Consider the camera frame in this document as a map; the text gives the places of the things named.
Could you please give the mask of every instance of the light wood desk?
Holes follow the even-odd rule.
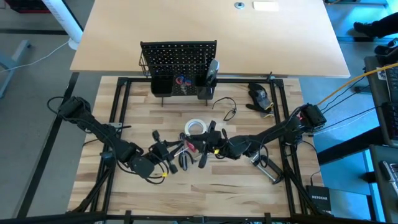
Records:
[[[109,120],[117,80],[117,77],[101,79],[93,114],[102,123]],[[285,79],[284,83],[289,110],[292,111],[303,104],[300,84],[297,79]],[[269,85],[264,87],[269,93]],[[231,109],[230,102],[221,101],[211,109],[212,103],[224,96],[234,98],[238,107],[235,117],[228,122],[222,119]],[[283,117],[279,91],[277,98]],[[216,129],[225,128],[229,137],[257,134],[275,124],[274,118],[262,119],[258,112],[245,107],[246,103],[251,103],[247,84],[219,83],[214,100],[209,101],[208,106],[195,96],[165,98],[164,107],[160,106],[160,101],[160,98],[150,93],[150,83],[133,83],[124,121],[124,125],[131,125],[132,128],[123,131],[122,139],[134,141],[147,149],[154,143],[151,132],[158,130],[161,139],[176,141],[185,123],[192,118],[202,119],[207,125],[212,119],[215,120]],[[94,138],[93,135],[87,135],[86,141]],[[270,158],[282,167],[279,143],[272,141],[267,147]],[[75,208],[94,186],[102,148],[103,145],[98,141],[83,148],[68,209]],[[300,144],[297,154],[303,184],[308,185],[311,174],[319,171],[317,154],[307,144]],[[209,156],[204,169],[199,169],[197,164],[190,164],[186,172],[179,169],[176,174],[170,174],[160,185],[148,184],[144,179],[123,173],[117,168],[108,214],[122,215],[125,210],[132,210],[134,215],[261,217],[264,212],[270,212],[271,217],[290,216],[285,182],[272,185],[268,177],[249,163],[249,158],[242,156],[233,161]],[[313,179],[315,185],[322,185],[320,174],[314,175]],[[296,211],[300,211],[295,187],[293,193]],[[103,192],[99,202],[102,204],[102,201]]]
[[[140,41],[217,40],[220,73],[350,76],[322,0],[236,1],[96,0],[71,70],[140,72]]]

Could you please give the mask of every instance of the sticker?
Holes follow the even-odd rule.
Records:
[[[377,76],[379,77],[380,80],[387,80],[385,70],[378,71]]]
[[[279,11],[279,5],[277,2],[274,1],[253,2],[253,8],[258,11]]]

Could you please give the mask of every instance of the tape roll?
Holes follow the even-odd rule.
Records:
[[[194,125],[199,125],[199,126],[201,126],[203,128],[202,131],[201,131],[202,134],[205,133],[206,130],[207,130],[207,126],[206,126],[206,123],[204,121],[202,121],[200,119],[191,119],[185,124],[185,128],[184,128],[184,132],[185,132],[185,134],[187,136],[190,135],[189,129],[192,126],[194,126]]]

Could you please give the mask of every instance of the white cord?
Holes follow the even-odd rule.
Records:
[[[369,114],[370,112],[373,112],[373,110],[368,111],[367,113],[365,113],[365,114],[363,114],[362,116],[356,118],[356,119],[353,120],[352,122],[346,123],[346,124],[344,124],[344,125],[341,125],[341,126],[339,126],[339,127],[332,128],[332,129],[329,129],[329,130],[326,130],[326,131],[322,131],[322,132],[320,132],[320,133],[314,133],[314,134],[312,134],[312,135],[316,136],[316,135],[323,134],[323,133],[326,133],[326,132],[329,132],[329,131],[332,131],[332,130],[335,130],[335,129],[338,129],[338,128],[345,127],[345,126],[347,126],[347,125],[349,125],[349,124],[352,124],[352,123],[354,123],[355,121],[357,121],[357,120],[363,118],[364,116],[366,116],[366,115]]]
[[[62,44],[61,46],[57,47],[55,50],[53,50],[53,51],[52,51],[51,53],[49,53],[47,56],[42,57],[42,58],[38,59],[38,60],[35,61],[35,62],[26,64],[26,65],[16,66],[16,67],[14,67],[14,68],[5,69],[5,70],[1,71],[0,73],[6,72],[6,71],[10,71],[10,70],[14,70],[14,69],[17,69],[17,68],[26,67],[26,66],[29,66],[29,65],[33,65],[33,64],[35,64],[35,63],[37,63],[37,62],[39,62],[39,61],[41,61],[41,60],[44,60],[44,59],[48,58],[49,56],[51,56],[51,55],[52,55],[54,52],[56,52],[58,49],[60,49],[61,47],[65,46],[68,42],[69,42],[69,41],[67,41],[66,43],[64,43],[64,44]]]

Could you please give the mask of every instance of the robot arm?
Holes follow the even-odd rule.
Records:
[[[199,163],[199,167],[203,168],[206,155],[209,152],[216,152],[217,155],[229,159],[239,159],[241,155],[253,157],[262,145],[279,137],[282,137],[282,142],[286,145],[300,143],[303,133],[313,133],[325,123],[326,119],[318,106],[307,104],[297,108],[289,119],[257,135],[234,136],[228,139],[226,131],[223,129],[224,139],[221,139],[221,133],[214,130],[215,122],[212,121],[206,133],[188,136],[187,141],[203,152]]]
[[[151,175],[157,164],[164,161],[167,161],[172,173],[177,172],[172,160],[175,153],[183,146],[184,138],[202,153],[198,166],[204,168],[208,153],[216,154],[218,158],[239,159],[241,155],[252,157],[263,144],[279,137],[283,137],[283,142],[286,144],[297,144],[302,139],[302,133],[314,132],[326,123],[318,107],[307,104],[297,108],[288,120],[257,135],[234,136],[228,139],[224,129],[221,132],[215,131],[214,121],[210,123],[207,132],[186,137],[182,134],[181,141],[160,141],[158,132],[154,131],[152,136],[155,144],[151,145],[150,152],[144,154],[144,150],[137,144],[117,138],[114,127],[99,123],[91,114],[90,104],[83,98],[71,97],[60,105],[57,114],[65,121],[77,124],[84,131],[91,131],[101,142],[113,149],[114,156],[119,162],[144,179]],[[173,146],[177,147],[169,152],[168,148]]]

